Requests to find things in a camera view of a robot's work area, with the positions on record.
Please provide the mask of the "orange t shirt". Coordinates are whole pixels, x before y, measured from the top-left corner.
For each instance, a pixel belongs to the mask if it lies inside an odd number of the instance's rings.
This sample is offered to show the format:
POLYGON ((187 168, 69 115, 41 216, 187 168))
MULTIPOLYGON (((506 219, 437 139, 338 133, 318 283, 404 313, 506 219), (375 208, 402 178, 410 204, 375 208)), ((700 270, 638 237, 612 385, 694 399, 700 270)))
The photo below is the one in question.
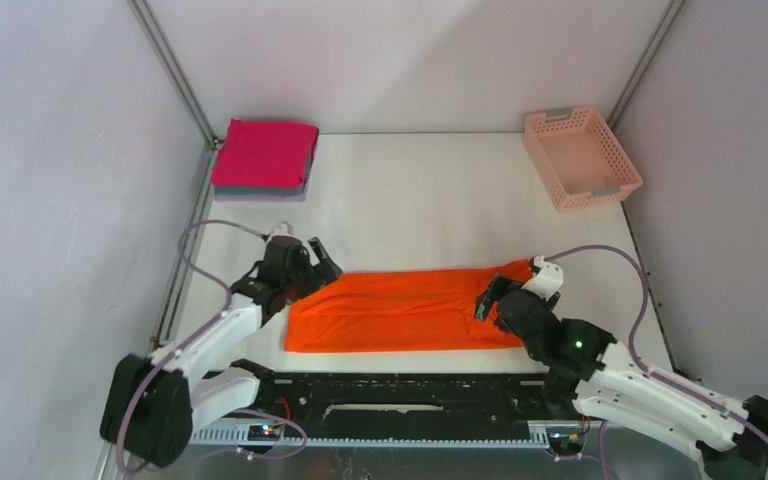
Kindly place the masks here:
POLYGON ((490 268, 346 273, 290 307, 284 348, 314 354, 499 350, 520 346, 475 318, 495 275, 528 281, 526 259, 490 268))

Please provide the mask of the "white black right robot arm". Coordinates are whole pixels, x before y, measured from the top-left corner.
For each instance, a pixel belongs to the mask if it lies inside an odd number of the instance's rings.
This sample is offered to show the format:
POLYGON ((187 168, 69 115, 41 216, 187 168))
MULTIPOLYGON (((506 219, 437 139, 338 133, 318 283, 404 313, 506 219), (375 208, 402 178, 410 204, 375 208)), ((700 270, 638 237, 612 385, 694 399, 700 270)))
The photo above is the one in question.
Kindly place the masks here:
POLYGON ((574 411, 623 426, 686 455, 706 479, 763 479, 768 469, 768 400, 738 400, 673 372, 646 366, 606 330, 553 312, 563 275, 542 268, 526 282, 495 275, 475 317, 517 337, 548 367, 545 411, 574 411))

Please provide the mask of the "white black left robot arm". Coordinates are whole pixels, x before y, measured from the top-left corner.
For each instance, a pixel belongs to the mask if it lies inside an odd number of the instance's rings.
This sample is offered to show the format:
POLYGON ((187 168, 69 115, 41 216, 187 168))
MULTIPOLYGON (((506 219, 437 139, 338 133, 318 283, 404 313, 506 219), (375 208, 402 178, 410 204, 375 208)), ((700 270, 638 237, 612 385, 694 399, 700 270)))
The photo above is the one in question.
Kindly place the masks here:
POLYGON ((116 365, 99 434, 115 448, 119 470, 134 474, 171 466, 196 430, 245 409, 264 416, 275 388, 251 371, 228 367, 206 375, 231 347, 262 329, 288 305, 334 283, 342 269, 317 237, 270 234, 260 260, 234 283, 216 278, 219 310, 182 340, 116 365))

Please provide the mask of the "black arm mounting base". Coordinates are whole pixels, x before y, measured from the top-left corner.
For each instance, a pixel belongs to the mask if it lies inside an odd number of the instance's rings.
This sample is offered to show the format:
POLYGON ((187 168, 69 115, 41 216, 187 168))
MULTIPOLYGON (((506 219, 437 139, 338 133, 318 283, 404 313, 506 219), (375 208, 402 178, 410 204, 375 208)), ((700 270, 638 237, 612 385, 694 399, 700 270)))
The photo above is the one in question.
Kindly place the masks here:
POLYGON ((538 373, 282 372, 249 360, 253 409, 302 427, 311 445, 525 446, 589 430, 554 406, 538 373))

